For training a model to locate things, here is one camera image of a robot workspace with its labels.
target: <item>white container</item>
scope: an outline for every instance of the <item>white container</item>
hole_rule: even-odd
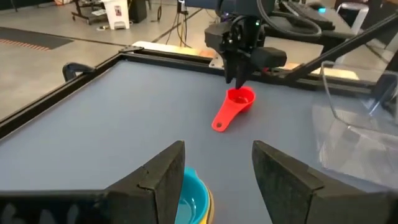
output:
[[[363,81],[384,74],[389,82],[369,82],[368,93],[331,94],[341,79],[325,75],[326,68],[355,72]],[[398,73],[323,62],[320,78],[323,86],[314,96],[312,118],[322,171],[347,183],[366,180],[398,189],[398,110],[393,108],[398,106]]]
[[[125,28],[130,29],[129,8],[127,0],[101,0],[106,9],[109,26],[112,30]]]

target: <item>gray table surface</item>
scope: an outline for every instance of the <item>gray table surface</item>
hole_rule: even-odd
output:
[[[257,100],[212,130],[223,77],[119,62],[0,142],[0,190],[103,189],[178,139],[213,192],[214,223],[271,223],[251,162],[262,140],[318,167],[315,93],[247,82]]]

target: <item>black cable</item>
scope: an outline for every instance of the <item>black cable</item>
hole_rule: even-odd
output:
[[[222,13],[221,13],[221,6],[223,5],[223,0],[217,0],[217,5],[216,5],[216,9],[215,9],[215,12],[216,12],[216,15],[218,16],[218,17],[220,17],[221,18],[221,16],[223,15]]]
[[[231,29],[232,29],[233,27],[235,27],[235,26],[238,24],[239,21],[241,21],[241,20],[243,20],[243,19],[245,19],[245,18],[248,18],[248,17],[249,17],[249,16],[238,16],[237,18],[235,18],[235,19],[232,21]]]
[[[15,6],[14,0],[10,0],[10,2],[11,2],[12,7],[14,8],[14,10],[15,10],[16,12],[18,12],[18,8]]]
[[[285,34],[285,35],[292,36],[292,37],[304,37],[304,38],[319,38],[322,35],[321,27],[319,27],[316,23],[314,23],[304,17],[299,17],[296,15],[284,13],[284,12],[272,12],[271,13],[272,16],[283,17],[283,18],[288,18],[288,19],[294,19],[296,21],[301,21],[301,22],[309,25],[310,27],[313,27],[316,30],[316,32],[314,32],[313,34],[304,34],[304,33],[299,33],[299,32],[294,32],[294,31],[279,28],[276,24],[274,24],[274,22],[267,15],[267,12],[264,9],[264,6],[262,5],[261,0],[256,0],[256,2],[257,2],[257,7],[259,9],[259,12],[260,12],[262,18],[265,20],[266,24],[271,26],[271,28],[273,28],[277,32],[280,32],[281,34]]]
[[[160,19],[162,18],[162,3],[160,4],[160,6],[157,8],[157,15],[156,15],[156,19],[157,21],[160,21]]]
[[[210,14],[210,12],[209,11],[207,11],[207,9],[205,9],[205,11],[206,11],[206,13],[212,18],[212,19],[216,19],[215,17],[213,17],[211,14]]]
[[[177,21],[177,16],[178,16],[178,12],[175,14],[174,22],[172,24],[172,28],[174,27],[175,22]],[[170,30],[170,32],[169,32],[169,36],[167,37],[167,40],[166,40],[166,45],[168,44],[171,35],[172,35],[172,30]]]
[[[178,15],[178,17],[177,17],[177,24],[179,23],[179,20],[180,20],[180,16]],[[180,34],[180,31],[178,30],[178,27],[177,27],[177,35],[178,35],[180,41],[184,44],[184,46],[189,47],[189,48],[192,48],[191,46],[189,46],[189,45],[182,39],[182,34]]]
[[[185,37],[184,40],[187,42],[187,37],[188,37],[188,22],[187,22],[187,14],[184,14],[184,23],[185,23]]]

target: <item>floor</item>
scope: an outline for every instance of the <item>floor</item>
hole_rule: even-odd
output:
[[[61,85],[64,82],[61,69],[67,62],[95,66],[116,54],[122,46],[140,40],[166,44],[176,6],[173,0],[163,0],[163,3],[160,22],[151,21],[156,17],[159,6],[158,2],[153,2],[153,10],[148,11],[148,18],[133,24],[129,30],[98,31],[97,27],[104,24],[89,26],[79,19],[73,22],[70,11],[74,7],[71,4],[30,8],[18,13],[0,13],[0,27],[59,35],[74,40],[45,52],[0,43],[0,119]],[[187,44],[204,49],[203,31],[215,20],[215,14],[211,10],[198,8],[188,8],[188,11]],[[168,44],[179,44],[175,29],[171,30]],[[288,61],[296,63],[307,62],[317,57],[322,50],[319,45],[275,38],[267,38],[266,45],[286,51]],[[370,50],[362,46],[347,54],[343,63],[384,69],[391,57],[391,52],[377,47]]]

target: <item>red measuring cup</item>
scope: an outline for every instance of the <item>red measuring cup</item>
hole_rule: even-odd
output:
[[[255,99],[256,94],[248,86],[242,86],[238,90],[235,88],[227,90],[224,103],[214,118],[211,127],[215,131],[225,131],[238,113],[250,109]]]

